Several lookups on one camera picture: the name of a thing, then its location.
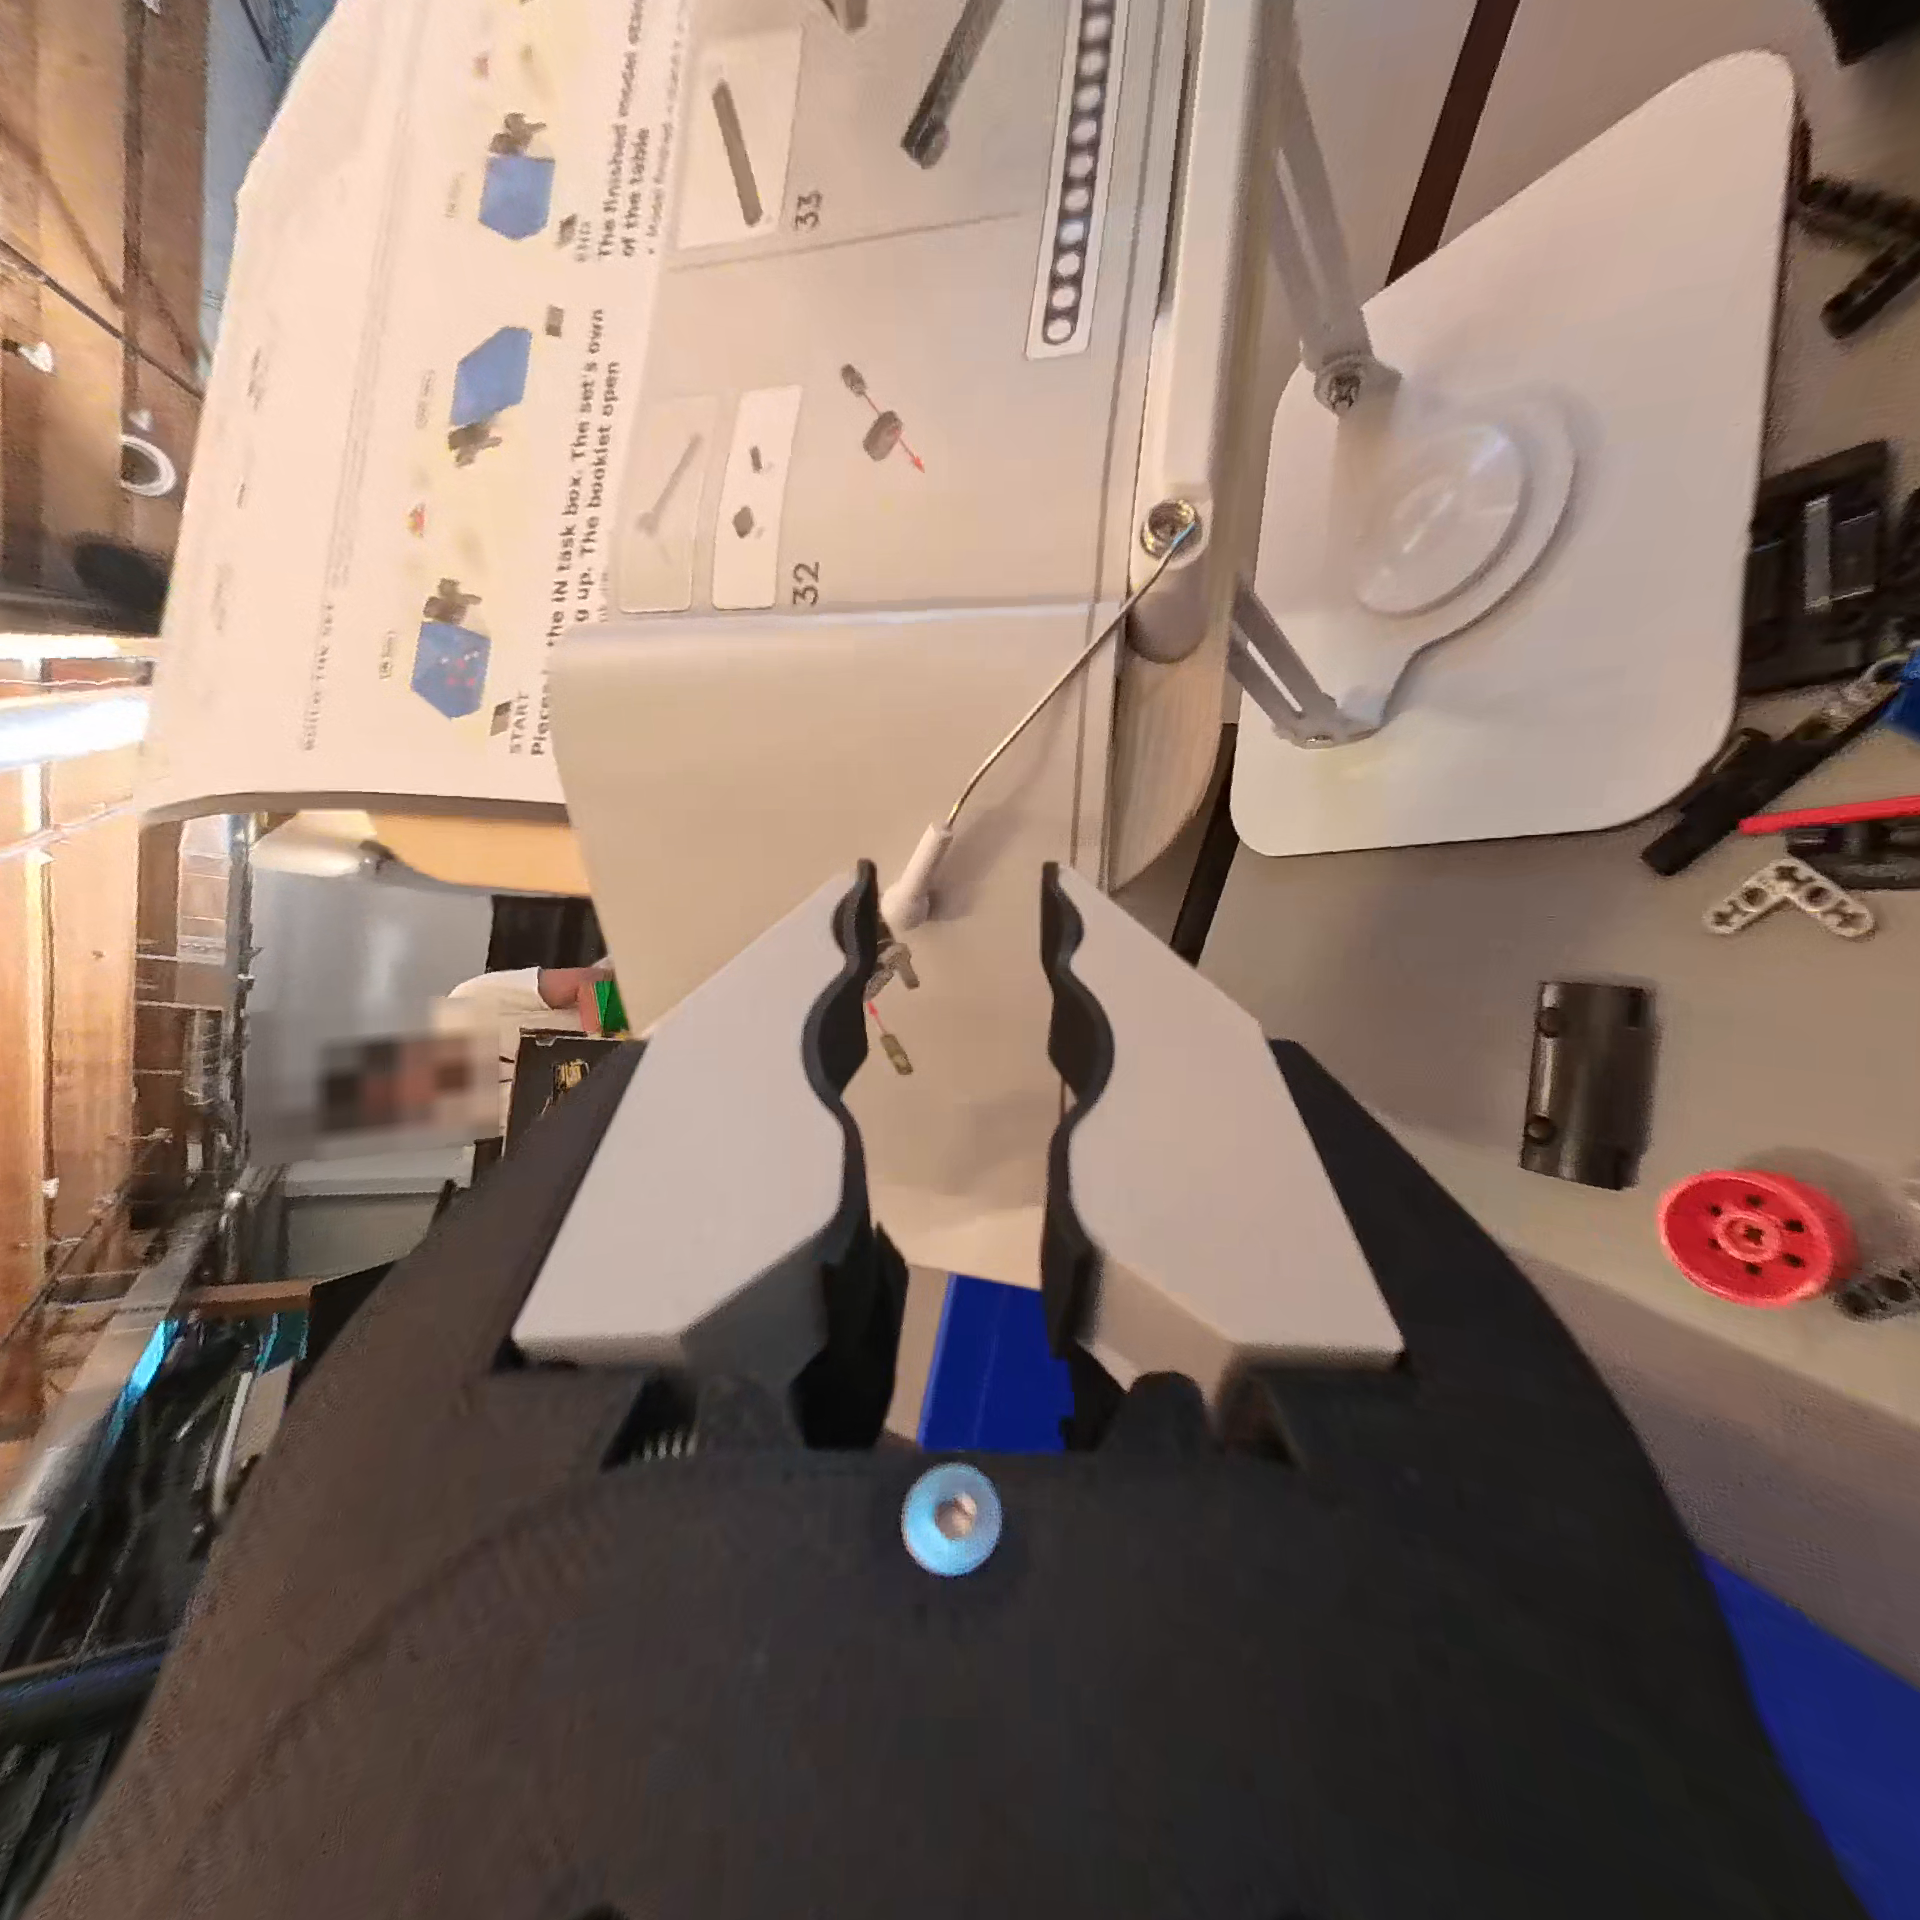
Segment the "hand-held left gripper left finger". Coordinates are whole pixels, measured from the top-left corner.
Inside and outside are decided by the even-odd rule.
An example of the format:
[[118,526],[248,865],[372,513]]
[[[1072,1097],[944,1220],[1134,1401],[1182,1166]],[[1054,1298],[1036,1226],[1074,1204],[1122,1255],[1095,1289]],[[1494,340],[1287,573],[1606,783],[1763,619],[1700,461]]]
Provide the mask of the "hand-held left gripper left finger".
[[860,860],[659,1018],[512,1323],[522,1357],[753,1385],[812,1449],[879,1445],[906,1262],[848,1109],[879,958]]

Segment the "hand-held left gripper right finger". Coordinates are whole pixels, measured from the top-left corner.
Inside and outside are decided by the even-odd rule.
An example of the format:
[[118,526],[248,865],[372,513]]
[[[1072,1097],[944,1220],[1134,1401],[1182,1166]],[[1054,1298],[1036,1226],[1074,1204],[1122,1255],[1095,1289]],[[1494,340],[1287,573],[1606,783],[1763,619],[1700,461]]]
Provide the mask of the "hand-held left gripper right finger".
[[1260,1021],[1076,869],[1040,877],[1040,1297],[1067,1445],[1176,1381],[1206,1428],[1276,1369],[1387,1371],[1407,1338]]

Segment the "metal wire page holder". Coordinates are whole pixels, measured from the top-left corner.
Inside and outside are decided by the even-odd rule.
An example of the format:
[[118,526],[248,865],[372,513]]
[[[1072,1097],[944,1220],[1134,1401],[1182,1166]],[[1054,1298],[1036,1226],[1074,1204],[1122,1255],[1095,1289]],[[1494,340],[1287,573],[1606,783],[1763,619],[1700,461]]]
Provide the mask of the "metal wire page holder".
[[881,893],[881,924],[896,942],[919,931],[934,907],[934,882],[954,846],[954,837],[976,791],[1000,761],[1043,719],[1050,706],[1074,683],[1094,660],[1126,635],[1131,612],[1159,588],[1174,562],[1188,557],[1208,529],[1206,514],[1192,497],[1166,497],[1144,517],[1142,543],[1147,557],[1147,573],[1142,588],[1129,590],[1103,628],[1067,660],[1046,685],[1002,738],[984,754],[970,777],[951,797],[947,811],[928,823],[902,874]]

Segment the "grey desk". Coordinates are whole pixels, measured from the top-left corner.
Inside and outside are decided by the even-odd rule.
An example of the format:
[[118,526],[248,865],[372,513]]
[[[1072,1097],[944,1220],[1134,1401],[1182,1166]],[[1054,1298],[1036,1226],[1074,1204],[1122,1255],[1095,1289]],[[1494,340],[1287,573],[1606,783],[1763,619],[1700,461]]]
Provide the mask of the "grey desk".
[[[1815,4],[1303,4],[1313,115],[1364,271],[1400,276],[1690,69],[1793,63],[1815,167],[1916,193],[1908,34],[1857,63]],[[1848,945],[1700,911],[1755,850],[1679,879],[1650,828],[1486,847],[1240,852],[1206,971],[1331,1068],[1520,1260],[1608,1374],[1696,1541],[1916,1677],[1916,1319],[1752,1311],[1687,1285],[1652,1226],[1704,1169],[1788,1170],[1873,1265],[1916,1257],[1916,893]],[[1656,990],[1641,1181],[1520,1170],[1526,1023],[1551,977]]]

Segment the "printed task sheet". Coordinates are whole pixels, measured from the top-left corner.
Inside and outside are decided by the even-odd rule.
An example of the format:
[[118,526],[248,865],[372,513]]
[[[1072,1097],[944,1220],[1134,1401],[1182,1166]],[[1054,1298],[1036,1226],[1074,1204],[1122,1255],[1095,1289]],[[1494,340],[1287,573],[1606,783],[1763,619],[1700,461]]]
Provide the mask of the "printed task sheet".
[[560,805],[546,673],[611,612],[688,14],[336,4],[236,201],[148,811]]

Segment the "red wheel rim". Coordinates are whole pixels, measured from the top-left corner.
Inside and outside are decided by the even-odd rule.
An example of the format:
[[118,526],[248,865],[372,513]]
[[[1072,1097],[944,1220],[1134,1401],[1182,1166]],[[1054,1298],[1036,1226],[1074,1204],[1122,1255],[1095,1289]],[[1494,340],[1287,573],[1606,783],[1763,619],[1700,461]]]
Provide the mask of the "red wheel rim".
[[1844,1207],[1782,1170],[1690,1175],[1659,1199],[1656,1233],[1670,1265],[1695,1289],[1739,1308],[1811,1302],[1862,1268]]

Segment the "grey thin angled liftarm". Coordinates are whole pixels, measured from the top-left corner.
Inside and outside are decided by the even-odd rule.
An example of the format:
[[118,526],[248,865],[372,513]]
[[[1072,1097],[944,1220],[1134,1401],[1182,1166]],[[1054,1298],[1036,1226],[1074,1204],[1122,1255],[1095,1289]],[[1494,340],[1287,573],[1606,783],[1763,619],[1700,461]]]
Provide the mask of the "grey thin angled liftarm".
[[1788,907],[1849,945],[1879,931],[1874,911],[1862,898],[1795,855],[1778,855],[1739,879],[1704,911],[1700,926],[1730,939]]

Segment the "white booklet stand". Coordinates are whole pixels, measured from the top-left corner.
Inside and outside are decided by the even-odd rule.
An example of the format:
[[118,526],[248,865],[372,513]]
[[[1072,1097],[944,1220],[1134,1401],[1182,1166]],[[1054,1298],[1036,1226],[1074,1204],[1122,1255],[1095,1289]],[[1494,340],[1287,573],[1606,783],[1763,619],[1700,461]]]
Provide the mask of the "white booklet stand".
[[1113,892],[1240,702],[1268,858],[1596,833],[1737,702],[1796,89],[1699,67],[1361,299],[1292,4],[1177,4]]

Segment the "open instruction booklet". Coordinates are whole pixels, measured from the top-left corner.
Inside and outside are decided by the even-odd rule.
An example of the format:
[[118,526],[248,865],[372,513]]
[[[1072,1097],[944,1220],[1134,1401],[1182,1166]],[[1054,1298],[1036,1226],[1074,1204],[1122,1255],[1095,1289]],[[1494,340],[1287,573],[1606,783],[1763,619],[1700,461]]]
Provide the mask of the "open instruction booklet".
[[[568,819],[638,1023],[928,823],[1131,590],[1177,4],[691,4]],[[1121,639],[968,806],[854,1091],[908,1262],[1034,1287],[1048,861],[1098,877]]]

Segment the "blue storage bin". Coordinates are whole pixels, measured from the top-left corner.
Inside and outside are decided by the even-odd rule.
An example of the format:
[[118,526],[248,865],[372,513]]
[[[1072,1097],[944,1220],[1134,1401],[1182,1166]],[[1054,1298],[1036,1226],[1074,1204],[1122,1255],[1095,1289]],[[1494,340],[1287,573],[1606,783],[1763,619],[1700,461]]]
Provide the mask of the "blue storage bin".
[[[1062,1454],[1072,1383],[1039,1291],[947,1278],[918,1438],[936,1452]],[[1918,1691],[1704,1554],[1793,1787],[1878,1918],[1918,1916]]]

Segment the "black rectangular frame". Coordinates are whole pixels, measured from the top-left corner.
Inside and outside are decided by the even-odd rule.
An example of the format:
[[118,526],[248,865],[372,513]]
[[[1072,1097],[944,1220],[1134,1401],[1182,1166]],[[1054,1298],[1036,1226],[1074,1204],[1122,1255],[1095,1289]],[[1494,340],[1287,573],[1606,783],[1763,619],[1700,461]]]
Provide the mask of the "black rectangular frame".
[[1852,679],[1881,659],[1892,455],[1883,438],[1760,483],[1744,562],[1739,693]]

